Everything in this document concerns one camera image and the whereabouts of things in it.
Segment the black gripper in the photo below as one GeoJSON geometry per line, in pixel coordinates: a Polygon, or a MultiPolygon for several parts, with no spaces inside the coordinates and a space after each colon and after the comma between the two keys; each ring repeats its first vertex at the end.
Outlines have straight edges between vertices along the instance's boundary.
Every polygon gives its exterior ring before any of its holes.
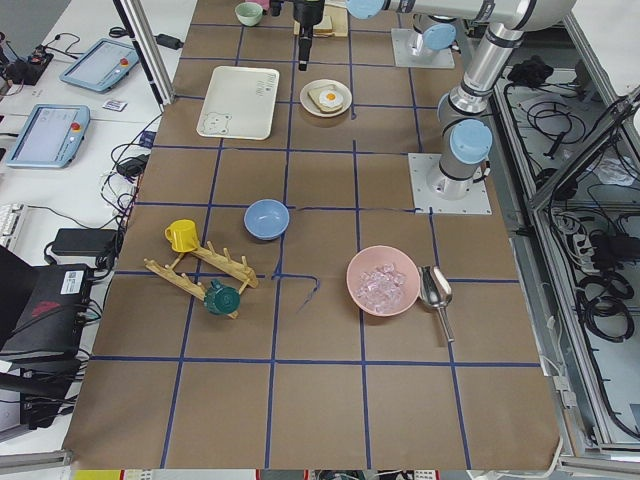
{"type": "Polygon", "coordinates": [[[324,16],[324,0],[294,0],[294,19],[299,23],[299,69],[306,70],[313,43],[313,27],[324,16]]]}

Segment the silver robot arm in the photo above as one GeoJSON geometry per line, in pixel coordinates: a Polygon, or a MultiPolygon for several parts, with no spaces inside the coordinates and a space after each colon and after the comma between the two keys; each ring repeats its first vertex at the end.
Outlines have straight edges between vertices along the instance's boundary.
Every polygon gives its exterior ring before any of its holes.
{"type": "Polygon", "coordinates": [[[369,19],[383,10],[485,21],[488,27],[460,84],[438,106],[443,152],[426,175],[428,187],[446,200],[464,198],[491,149],[489,128],[478,120],[512,52],[530,31],[568,15],[573,1],[348,1],[351,16],[369,19]]]}
{"type": "Polygon", "coordinates": [[[412,17],[413,31],[408,48],[412,56],[419,57],[448,49],[456,40],[456,18],[416,13],[412,17]]]}

